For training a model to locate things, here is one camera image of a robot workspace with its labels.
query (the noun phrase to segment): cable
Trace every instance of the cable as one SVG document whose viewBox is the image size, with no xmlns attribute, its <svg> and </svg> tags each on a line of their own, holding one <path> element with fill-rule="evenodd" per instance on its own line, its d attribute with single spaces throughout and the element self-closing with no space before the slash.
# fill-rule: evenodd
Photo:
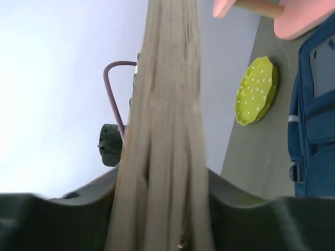
<svg viewBox="0 0 335 251">
<path fill-rule="evenodd" d="M 109 81 L 109 77 L 108 77 L 109 71 L 113 67 L 120 66 L 120 65 L 136 66 L 137 63 L 133 62 L 133 61 L 117 61 L 117 62 L 113 62 L 113 63 L 107 65 L 104 69 L 104 82 L 105 82 L 105 87 L 106 87 L 108 99 L 109 99 L 110 105 L 113 109 L 114 117 L 115 117 L 115 120 L 116 120 L 116 123 L 117 123 L 117 127 L 119 129 L 122 141 L 123 141 L 123 143 L 125 143 L 125 140 L 124 140 L 125 125 L 122 121 L 119 109 L 117 108 L 117 104 L 116 104 L 116 101 L 115 101 L 115 98 L 114 98 L 114 95 L 113 95 L 113 91 L 111 90 L 110 81 Z"/>
</svg>

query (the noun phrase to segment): white wall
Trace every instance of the white wall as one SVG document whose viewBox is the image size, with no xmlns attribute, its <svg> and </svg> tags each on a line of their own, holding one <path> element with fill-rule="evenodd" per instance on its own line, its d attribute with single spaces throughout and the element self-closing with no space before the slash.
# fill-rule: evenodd
<svg viewBox="0 0 335 251">
<path fill-rule="evenodd" d="M 214 19 L 212 4 L 200 0 L 203 95 L 208 164 L 219 172 L 258 17 Z M 134 0 L 0 3 L 0 192 L 58 197 L 108 170 L 96 146 L 101 126 L 115 122 L 102 71 L 136 60 L 146 10 Z M 123 120 L 134 70 L 110 74 Z"/>
</svg>

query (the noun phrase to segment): blue bag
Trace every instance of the blue bag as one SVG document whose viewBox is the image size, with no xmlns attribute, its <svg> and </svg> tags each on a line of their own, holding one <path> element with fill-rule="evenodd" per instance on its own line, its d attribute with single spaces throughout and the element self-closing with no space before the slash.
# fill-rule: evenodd
<svg viewBox="0 0 335 251">
<path fill-rule="evenodd" d="M 299 50 L 288 151 L 297 197 L 335 196 L 335 13 Z"/>
</svg>

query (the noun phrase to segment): wooden rod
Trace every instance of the wooden rod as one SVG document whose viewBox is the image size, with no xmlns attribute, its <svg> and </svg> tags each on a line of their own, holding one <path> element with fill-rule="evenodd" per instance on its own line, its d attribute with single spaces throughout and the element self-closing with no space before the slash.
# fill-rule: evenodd
<svg viewBox="0 0 335 251">
<path fill-rule="evenodd" d="M 273 19 L 280 17 L 284 11 L 284 6 L 266 0 L 236 0 L 234 5 Z"/>
</svg>

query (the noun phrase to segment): pink stool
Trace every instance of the pink stool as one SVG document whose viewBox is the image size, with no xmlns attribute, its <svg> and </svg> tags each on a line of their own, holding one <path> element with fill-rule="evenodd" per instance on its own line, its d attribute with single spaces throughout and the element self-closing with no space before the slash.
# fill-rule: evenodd
<svg viewBox="0 0 335 251">
<path fill-rule="evenodd" d="M 274 20 L 278 38 L 292 40 L 325 21 L 335 12 L 335 0 L 214 0 L 214 17 L 224 17 L 232 6 L 241 7 Z"/>
</svg>

